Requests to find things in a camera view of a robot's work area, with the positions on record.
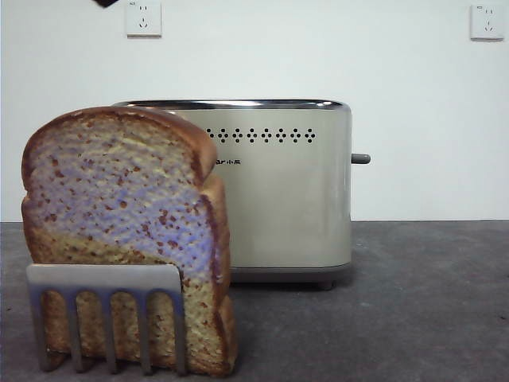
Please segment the power outlet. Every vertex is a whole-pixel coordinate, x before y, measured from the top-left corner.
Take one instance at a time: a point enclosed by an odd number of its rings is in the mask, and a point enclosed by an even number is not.
[[[470,38],[472,40],[503,40],[504,22],[504,6],[470,6]]]
[[[127,36],[161,36],[161,2],[128,1],[126,4]]]

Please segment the toast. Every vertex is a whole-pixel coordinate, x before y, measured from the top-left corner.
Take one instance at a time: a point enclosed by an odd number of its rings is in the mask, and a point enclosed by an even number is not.
[[[181,271],[188,370],[231,372],[237,354],[227,296],[229,230],[223,182],[212,174],[216,148],[191,123],[161,111],[94,107],[62,115],[28,141],[21,204],[34,263],[157,264]],[[82,351],[105,357],[100,304],[77,298]],[[139,361],[135,303],[111,299],[118,359]],[[51,350],[70,351],[64,301],[44,296]],[[148,301],[150,358],[175,368],[169,298]]]

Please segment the gray countertop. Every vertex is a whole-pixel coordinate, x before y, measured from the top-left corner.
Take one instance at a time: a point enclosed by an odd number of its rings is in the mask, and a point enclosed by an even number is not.
[[[352,278],[233,285],[239,358],[230,381],[509,380],[509,221],[357,222]],[[105,362],[37,368],[21,225],[2,224],[2,381],[214,380]]]

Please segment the white wall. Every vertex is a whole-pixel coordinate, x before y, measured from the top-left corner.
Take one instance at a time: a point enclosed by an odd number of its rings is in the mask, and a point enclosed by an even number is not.
[[[127,39],[123,0],[2,1],[2,221],[21,219],[27,139],[59,114],[284,97],[352,108],[373,157],[353,219],[509,219],[509,37],[470,41],[469,1],[162,2],[163,38]]]

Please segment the stainless steel toaster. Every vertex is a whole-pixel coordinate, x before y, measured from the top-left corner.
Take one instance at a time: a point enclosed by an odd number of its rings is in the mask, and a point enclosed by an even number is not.
[[[351,262],[352,113],[316,99],[144,100],[214,140],[234,282],[330,283]]]

